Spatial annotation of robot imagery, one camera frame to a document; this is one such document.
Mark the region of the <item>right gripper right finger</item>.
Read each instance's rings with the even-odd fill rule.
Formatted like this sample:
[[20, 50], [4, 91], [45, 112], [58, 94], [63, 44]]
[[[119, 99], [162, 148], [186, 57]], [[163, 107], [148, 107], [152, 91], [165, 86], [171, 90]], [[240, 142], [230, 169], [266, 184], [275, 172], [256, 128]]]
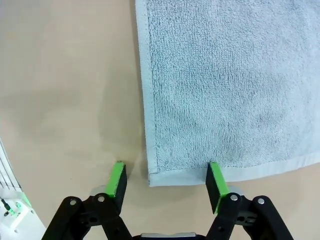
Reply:
[[219, 165], [207, 165], [205, 185], [215, 219], [206, 240], [228, 240], [236, 225], [252, 240], [293, 240], [271, 199], [259, 195], [252, 200], [231, 192]]

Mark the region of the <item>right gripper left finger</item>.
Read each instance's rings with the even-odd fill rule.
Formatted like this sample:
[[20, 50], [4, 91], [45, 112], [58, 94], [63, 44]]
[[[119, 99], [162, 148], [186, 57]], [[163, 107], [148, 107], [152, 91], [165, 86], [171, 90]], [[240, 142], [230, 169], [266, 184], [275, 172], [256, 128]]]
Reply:
[[120, 217], [127, 180], [125, 163], [116, 162], [103, 192], [86, 200], [68, 196], [61, 202], [42, 239], [82, 240], [91, 227], [101, 226], [108, 240], [131, 240]]

